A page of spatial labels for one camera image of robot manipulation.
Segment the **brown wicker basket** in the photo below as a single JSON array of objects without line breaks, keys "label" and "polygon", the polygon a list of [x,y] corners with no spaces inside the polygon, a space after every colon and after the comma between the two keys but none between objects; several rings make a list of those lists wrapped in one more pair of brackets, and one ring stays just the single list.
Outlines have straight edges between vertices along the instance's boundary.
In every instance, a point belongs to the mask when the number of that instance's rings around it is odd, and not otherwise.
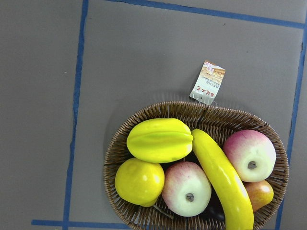
[{"label": "brown wicker basket", "polygon": [[265,134],[273,143],[276,163],[268,177],[274,191],[273,200],[254,214],[254,229],[260,230],[274,216],[283,201],[288,177],[289,164],[286,150],[274,129],[261,118],[248,112],[214,107],[193,102],[170,101],[152,104],[129,117],[116,131],[106,150],[104,160],[104,188],[107,198],[116,214],[134,230],[223,230],[225,223],[207,214],[181,217],[167,208],[162,198],[154,207],[131,204],[119,197],[115,190],[115,174],[119,166],[131,154],[126,139],[138,123],[152,118],[177,118],[190,129],[201,129],[219,145],[233,133],[252,129]]}]

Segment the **yellow bell pepper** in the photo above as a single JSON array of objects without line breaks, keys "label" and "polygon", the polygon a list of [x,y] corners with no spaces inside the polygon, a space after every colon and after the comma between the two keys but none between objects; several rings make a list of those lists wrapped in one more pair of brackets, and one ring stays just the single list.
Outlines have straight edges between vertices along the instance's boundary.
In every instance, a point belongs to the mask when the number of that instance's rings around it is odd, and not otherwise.
[{"label": "yellow bell pepper", "polygon": [[169,163],[192,151],[190,128],[176,118],[155,118],[137,124],[127,137],[130,153],[143,161]]}]

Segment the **yellow lemon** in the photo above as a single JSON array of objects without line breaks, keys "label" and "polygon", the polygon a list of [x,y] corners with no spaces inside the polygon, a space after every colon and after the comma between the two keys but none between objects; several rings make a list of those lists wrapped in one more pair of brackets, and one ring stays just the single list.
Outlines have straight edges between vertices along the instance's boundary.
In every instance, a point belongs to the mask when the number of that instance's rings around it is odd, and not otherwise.
[{"label": "yellow lemon", "polygon": [[119,196],[136,205],[153,206],[165,183],[162,166],[131,158],[121,164],[115,177],[115,189]]}]

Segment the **orange yellow mango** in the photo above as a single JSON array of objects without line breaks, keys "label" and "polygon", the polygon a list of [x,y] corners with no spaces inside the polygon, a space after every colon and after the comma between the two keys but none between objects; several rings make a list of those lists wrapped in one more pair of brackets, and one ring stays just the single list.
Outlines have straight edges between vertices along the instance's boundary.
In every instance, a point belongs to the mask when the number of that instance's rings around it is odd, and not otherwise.
[{"label": "orange yellow mango", "polygon": [[273,200],[273,188],[266,180],[259,182],[244,182],[244,186],[250,198],[254,212]]}]

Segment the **dark purple eggplant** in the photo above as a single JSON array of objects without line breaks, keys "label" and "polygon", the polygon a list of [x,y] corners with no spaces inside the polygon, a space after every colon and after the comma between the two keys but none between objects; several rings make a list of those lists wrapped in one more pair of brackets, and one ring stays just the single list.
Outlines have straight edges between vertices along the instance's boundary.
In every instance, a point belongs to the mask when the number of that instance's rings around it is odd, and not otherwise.
[{"label": "dark purple eggplant", "polygon": [[204,214],[208,218],[213,218],[218,221],[225,221],[224,210],[219,200],[211,199],[204,211]]}]

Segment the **basket paper tag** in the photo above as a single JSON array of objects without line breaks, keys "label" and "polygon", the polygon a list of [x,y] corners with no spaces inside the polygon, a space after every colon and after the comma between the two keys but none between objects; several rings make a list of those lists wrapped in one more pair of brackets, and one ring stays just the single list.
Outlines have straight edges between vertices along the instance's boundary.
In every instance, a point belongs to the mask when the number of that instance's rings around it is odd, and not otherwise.
[{"label": "basket paper tag", "polygon": [[205,60],[196,83],[189,94],[190,98],[211,105],[217,96],[224,75],[224,68]]}]

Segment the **red yellow apple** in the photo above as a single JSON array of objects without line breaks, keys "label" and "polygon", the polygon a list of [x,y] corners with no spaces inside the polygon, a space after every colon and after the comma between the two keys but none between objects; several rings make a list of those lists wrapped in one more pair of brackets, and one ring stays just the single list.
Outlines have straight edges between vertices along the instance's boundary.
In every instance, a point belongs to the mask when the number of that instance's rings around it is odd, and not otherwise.
[{"label": "red yellow apple", "polygon": [[223,151],[240,179],[259,182],[270,176],[276,162],[272,142],[255,130],[241,130],[226,139]]},{"label": "red yellow apple", "polygon": [[181,161],[166,170],[162,197],[174,213],[183,217],[196,216],[206,209],[211,195],[211,184],[196,163]]}]

